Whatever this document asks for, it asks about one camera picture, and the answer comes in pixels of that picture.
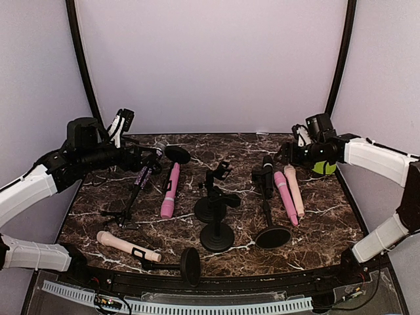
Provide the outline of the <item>large pink microphone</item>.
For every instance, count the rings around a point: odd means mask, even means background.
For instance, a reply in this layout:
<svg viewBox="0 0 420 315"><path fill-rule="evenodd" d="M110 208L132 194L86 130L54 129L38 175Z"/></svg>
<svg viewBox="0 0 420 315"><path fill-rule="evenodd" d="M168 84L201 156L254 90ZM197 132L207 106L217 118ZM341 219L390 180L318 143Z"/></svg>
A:
<svg viewBox="0 0 420 315"><path fill-rule="evenodd" d="M281 199L283 201L283 205L285 207L289 220L291 221L293 226L298 226L299 221L297 218L297 212L295 210L295 206L287 186L286 178L281 171L276 171L274 173L274 182L281 195Z"/></svg>

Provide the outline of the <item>black microphone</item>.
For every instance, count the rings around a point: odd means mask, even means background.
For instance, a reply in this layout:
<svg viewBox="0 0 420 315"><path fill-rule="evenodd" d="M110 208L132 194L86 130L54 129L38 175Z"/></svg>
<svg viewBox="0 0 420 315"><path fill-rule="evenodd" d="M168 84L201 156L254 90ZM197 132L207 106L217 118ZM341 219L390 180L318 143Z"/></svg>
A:
<svg viewBox="0 0 420 315"><path fill-rule="evenodd" d="M267 199L271 199L273 196L273 159L270 155L263 157L262 161L263 171L263 188L264 194Z"/></svg>

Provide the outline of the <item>black round-base desk stand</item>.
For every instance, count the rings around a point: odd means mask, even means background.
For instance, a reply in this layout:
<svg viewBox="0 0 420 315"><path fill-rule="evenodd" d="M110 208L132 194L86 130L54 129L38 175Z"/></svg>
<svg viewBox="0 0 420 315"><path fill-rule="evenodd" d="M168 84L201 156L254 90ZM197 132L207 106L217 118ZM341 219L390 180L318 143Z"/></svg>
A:
<svg viewBox="0 0 420 315"><path fill-rule="evenodd" d="M222 222L221 212L223 205L231 208L240 206L241 199L236 194L219 194L214 206L214 221L207 224L200 232L202 246L212 253L222 253L233 246L234 232L226 223Z"/></svg>

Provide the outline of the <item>black stand with black microphone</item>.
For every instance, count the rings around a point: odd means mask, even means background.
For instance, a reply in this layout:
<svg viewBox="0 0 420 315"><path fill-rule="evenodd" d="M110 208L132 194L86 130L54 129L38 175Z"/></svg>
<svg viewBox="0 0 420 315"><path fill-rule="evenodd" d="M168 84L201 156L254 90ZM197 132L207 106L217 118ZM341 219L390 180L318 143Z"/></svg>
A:
<svg viewBox="0 0 420 315"><path fill-rule="evenodd" d="M263 168L252 171L252 179L259 187L262 196L262 211L267 227L260 230L255 236L255 245L260 249L271 250L285 245L291 239L288 228L272 222L272 211L263 188Z"/></svg>

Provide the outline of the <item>black stand holding beige microphone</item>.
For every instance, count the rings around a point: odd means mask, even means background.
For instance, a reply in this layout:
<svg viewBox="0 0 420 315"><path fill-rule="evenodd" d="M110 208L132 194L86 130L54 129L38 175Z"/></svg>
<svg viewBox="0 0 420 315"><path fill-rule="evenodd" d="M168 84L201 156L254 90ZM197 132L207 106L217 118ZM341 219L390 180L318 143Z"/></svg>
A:
<svg viewBox="0 0 420 315"><path fill-rule="evenodd" d="M227 161L221 161L216 169L208 169L205 175L205 181L199 183L199 188L205 187L207 195L200 198L194 205L194 214L196 218L204 223L214 221L215 198L219 195L218 186L214 186L214 179L224 181L231 172Z"/></svg>

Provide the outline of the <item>purple glitter microphone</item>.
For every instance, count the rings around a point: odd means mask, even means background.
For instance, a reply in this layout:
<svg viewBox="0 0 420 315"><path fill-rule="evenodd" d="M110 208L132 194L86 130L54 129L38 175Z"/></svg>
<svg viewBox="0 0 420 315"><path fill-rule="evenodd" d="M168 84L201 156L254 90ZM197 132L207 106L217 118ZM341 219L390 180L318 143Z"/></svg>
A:
<svg viewBox="0 0 420 315"><path fill-rule="evenodd" d="M146 157L145 162L142 164L142 169L134 182L132 197L136 198L138 193L144 189L151 175L161 173L160 160L164 156L165 149L166 144L163 142L158 142L152 148L152 153Z"/></svg>

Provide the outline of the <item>black tripod stand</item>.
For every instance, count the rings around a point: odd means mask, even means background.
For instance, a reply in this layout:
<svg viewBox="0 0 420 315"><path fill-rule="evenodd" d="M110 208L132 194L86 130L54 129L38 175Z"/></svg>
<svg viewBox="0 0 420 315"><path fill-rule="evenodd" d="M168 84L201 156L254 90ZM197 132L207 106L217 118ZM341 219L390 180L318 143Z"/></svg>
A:
<svg viewBox="0 0 420 315"><path fill-rule="evenodd" d="M149 237L140 229L140 226L133 222L132 218L132 211L131 208L137 199L130 196L124 210L120 212L112 212L112 211L102 211L100 214L103 217L111 217L110 219L104 221L102 223L103 227L106 227L110 225L111 223L116 223L118 227L124 230L135 230L140 233L140 235L146 240L147 243L152 244L152 241L149 239Z"/></svg>

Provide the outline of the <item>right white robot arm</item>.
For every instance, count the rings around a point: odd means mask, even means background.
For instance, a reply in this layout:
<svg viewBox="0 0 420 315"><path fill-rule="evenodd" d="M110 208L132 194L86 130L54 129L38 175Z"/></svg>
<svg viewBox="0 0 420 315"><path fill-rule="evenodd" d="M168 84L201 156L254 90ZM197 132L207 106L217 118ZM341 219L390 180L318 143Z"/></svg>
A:
<svg viewBox="0 0 420 315"><path fill-rule="evenodd" d="M318 162L339 165L358 205L385 210L378 219L364 214L371 225L369 234L347 251L349 260L335 269L335 279L348 285L359 276L359 264L419 233L419 156L368 137L340 135L329 114L308 117L292 131L292 139L281 144L276 159L307 169Z"/></svg>

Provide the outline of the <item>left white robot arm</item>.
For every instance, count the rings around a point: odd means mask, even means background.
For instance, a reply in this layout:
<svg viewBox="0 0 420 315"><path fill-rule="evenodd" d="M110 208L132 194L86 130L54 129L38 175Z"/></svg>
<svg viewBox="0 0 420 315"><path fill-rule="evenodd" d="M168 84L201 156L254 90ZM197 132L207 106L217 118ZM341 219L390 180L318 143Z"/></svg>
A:
<svg viewBox="0 0 420 315"><path fill-rule="evenodd" d="M134 113L118 111L104 128L96 118L81 117L67 124L63 145L41 156L24 175L1 188L1 224L37 202L59 194L93 171L119 167L139 171L146 161L144 147L126 146L122 135L131 126ZM31 268L66 272L78 286L93 280L85 256L72 244L45 244L1 235L1 268Z"/></svg>

